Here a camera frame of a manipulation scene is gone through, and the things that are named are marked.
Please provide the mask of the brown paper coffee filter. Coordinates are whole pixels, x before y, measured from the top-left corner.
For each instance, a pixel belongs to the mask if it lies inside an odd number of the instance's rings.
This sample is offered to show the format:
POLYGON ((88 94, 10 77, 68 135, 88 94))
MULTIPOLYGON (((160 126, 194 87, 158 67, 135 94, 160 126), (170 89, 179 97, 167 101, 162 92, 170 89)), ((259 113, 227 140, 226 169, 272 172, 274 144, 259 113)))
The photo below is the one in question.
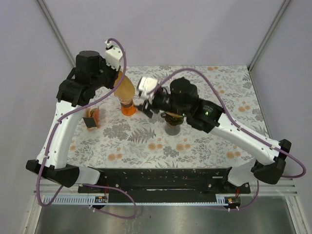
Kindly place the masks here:
POLYGON ((183 115, 178 115, 178 114, 174 114, 174 113, 170 113, 170 112, 165 112, 167 115, 172 116, 174 118, 181 118, 184 117, 183 115))

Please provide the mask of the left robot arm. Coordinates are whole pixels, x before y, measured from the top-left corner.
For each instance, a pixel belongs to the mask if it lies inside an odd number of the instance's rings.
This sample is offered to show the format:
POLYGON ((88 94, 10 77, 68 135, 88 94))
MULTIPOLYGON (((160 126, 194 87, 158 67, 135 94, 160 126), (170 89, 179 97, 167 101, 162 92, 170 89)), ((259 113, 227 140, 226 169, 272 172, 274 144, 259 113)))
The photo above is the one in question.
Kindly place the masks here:
POLYGON ((70 165, 67 157, 85 113, 83 106, 88 106, 99 88, 114 87, 122 57, 122 51, 114 47, 107 49, 103 57, 96 51, 81 51, 76 56, 76 66, 59 85, 49 135, 37 158, 27 161, 27 170, 67 188, 88 184, 96 193, 105 189, 106 181, 98 170, 70 165))

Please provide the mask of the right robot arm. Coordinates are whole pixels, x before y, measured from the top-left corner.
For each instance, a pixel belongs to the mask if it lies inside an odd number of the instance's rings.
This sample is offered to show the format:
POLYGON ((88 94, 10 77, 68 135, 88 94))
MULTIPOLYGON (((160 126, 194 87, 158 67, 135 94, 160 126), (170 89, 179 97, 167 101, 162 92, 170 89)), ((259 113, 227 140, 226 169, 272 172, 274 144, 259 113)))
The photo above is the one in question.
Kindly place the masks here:
POLYGON ((137 90, 144 99, 139 109, 148 117, 160 111, 184 117, 193 128, 221 137, 253 156, 252 161, 228 169, 222 180, 224 191, 233 193, 239 186, 256 179, 275 185, 282 177, 291 143, 262 136, 230 119, 224 108, 200 98, 197 87, 186 78, 173 80, 166 90, 157 79, 142 77, 137 90))

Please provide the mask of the orange liquid glass carafe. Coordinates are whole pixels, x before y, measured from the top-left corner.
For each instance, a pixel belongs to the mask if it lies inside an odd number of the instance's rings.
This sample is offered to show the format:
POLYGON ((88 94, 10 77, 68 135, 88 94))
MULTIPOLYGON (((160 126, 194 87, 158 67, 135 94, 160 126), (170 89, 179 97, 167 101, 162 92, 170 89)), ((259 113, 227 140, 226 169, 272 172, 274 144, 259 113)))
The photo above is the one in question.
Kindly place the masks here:
POLYGON ((120 99, 121 113, 125 116, 132 116, 137 112, 133 99, 120 99))

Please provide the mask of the coffee filter pack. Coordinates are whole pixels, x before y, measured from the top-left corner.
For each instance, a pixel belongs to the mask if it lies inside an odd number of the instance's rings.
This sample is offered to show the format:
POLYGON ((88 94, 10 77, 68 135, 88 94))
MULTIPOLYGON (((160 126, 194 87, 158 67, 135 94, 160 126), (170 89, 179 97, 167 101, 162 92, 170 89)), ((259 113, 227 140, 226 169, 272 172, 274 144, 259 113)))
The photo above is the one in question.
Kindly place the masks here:
POLYGON ((99 127, 99 108, 91 109, 88 107, 85 111, 85 115, 82 117, 84 123, 88 129, 99 127))

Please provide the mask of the green glass dripper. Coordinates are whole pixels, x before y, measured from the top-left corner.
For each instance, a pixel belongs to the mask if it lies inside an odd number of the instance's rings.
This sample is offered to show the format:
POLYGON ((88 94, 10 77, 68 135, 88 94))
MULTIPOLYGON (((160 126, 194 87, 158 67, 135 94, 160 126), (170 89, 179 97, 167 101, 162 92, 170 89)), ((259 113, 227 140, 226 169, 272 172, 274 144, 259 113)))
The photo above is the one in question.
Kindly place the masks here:
POLYGON ((163 112, 160 115, 163 119, 165 119, 165 121, 167 122, 167 124, 171 125, 171 126, 178 126, 181 125, 184 122, 184 117, 181 116, 172 116, 169 113, 163 112))

